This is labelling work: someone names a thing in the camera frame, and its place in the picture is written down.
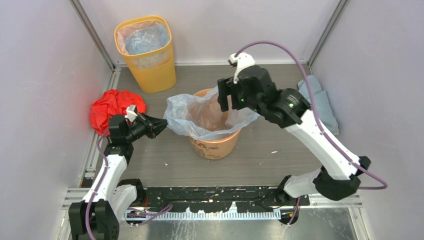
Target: gray towel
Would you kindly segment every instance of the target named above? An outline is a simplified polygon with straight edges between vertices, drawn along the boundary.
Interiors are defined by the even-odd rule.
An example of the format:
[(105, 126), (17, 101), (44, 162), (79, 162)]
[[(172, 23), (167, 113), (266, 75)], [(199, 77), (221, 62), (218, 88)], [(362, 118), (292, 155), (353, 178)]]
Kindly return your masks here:
[[(327, 91), (321, 88), (318, 79), (314, 75), (307, 76), (307, 79), (309, 80), (310, 86), (312, 88), (311, 91), (313, 98), (315, 99), (316, 110), (318, 111), (319, 119), (321, 119), (321, 122), (333, 135), (339, 135), (339, 125), (337, 124), (336, 118), (334, 117), (333, 111), (330, 107)], [(299, 87), (300, 94), (302, 94), (309, 102), (311, 102), (305, 80), (302, 79), (297, 84), (297, 86)]]

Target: red cloth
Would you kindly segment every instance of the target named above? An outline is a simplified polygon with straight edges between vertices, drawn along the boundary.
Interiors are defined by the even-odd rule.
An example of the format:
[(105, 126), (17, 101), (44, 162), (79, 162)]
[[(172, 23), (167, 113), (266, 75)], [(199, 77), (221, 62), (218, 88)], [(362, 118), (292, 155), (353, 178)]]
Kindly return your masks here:
[(91, 126), (97, 134), (102, 135), (109, 129), (109, 118), (115, 114), (126, 115), (127, 107), (132, 104), (137, 106), (139, 113), (146, 112), (146, 104), (141, 96), (128, 90), (118, 91), (111, 89), (106, 91), (99, 100), (91, 105)]

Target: transparent plastic bag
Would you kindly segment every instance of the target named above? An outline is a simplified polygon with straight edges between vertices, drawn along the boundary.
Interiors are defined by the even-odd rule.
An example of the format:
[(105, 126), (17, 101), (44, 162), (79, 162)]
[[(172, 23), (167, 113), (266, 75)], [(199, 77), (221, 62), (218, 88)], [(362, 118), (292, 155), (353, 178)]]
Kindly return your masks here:
[[(151, 20), (134, 23), (116, 32), (116, 41), (123, 54), (137, 55), (160, 49), (170, 41), (165, 25)], [(154, 68), (170, 59), (170, 51), (165, 50), (150, 56), (132, 59), (132, 64), (139, 70)]]
[(163, 118), (168, 121), (168, 128), (195, 140), (224, 139), (259, 117), (248, 108), (233, 110), (230, 106), (229, 111), (222, 112), (218, 103), (218, 87), (203, 97), (179, 94), (166, 101), (168, 105)]

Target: white wall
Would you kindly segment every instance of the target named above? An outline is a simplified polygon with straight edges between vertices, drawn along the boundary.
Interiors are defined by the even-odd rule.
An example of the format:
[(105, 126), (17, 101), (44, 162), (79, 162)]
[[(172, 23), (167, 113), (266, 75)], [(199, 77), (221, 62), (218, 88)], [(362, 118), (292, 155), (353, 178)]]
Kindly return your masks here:
[[(284, 44), (306, 62), (339, 0), (86, 0), (82, 1), (114, 62), (123, 62), (114, 40), (122, 22), (158, 15), (171, 29), (175, 62), (226, 63), (257, 40)], [(259, 63), (291, 63), (271, 46), (249, 49)]]
[(341, 141), (388, 182), (360, 192), (377, 240), (424, 235), (423, 13), (422, 0), (350, 1), (312, 68)]
[(0, 239), (52, 239), (111, 70), (67, 0), (2, 1), (0, 32)]

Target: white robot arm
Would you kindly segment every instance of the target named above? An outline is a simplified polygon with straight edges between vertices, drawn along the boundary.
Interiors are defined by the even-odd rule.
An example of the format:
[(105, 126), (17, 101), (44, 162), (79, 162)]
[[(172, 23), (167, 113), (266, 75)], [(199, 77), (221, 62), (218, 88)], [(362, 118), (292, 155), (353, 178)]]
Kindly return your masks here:
[[(298, 138), (322, 163), (322, 167), (300, 176), (286, 176), (280, 183), (279, 198), (297, 198), (320, 193), (338, 201), (355, 193), (361, 181), (361, 171), (340, 154), (324, 137), (317, 126), (310, 103), (295, 89), (277, 89), (268, 71), (255, 65), (249, 54), (232, 54), (228, 62), (236, 67), (234, 77), (218, 80), (218, 101), (223, 112), (228, 110), (227, 96), (232, 108), (250, 108), (271, 123), (279, 125)], [(352, 160), (368, 169), (371, 161), (359, 157), (344, 147), (323, 125), (324, 132)]]
[(143, 200), (146, 192), (140, 179), (121, 180), (133, 154), (132, 142), (147, 136), (154, 139), (168, 125), (165, 119), (138, 114), (131, 105), (126, 115), (109, 119), (110, 143), (104, 151), (103, 165), (92, 187), (81, 202), (69, 207), (72, 239), (117, 239), (119, 224), (135, 200)]

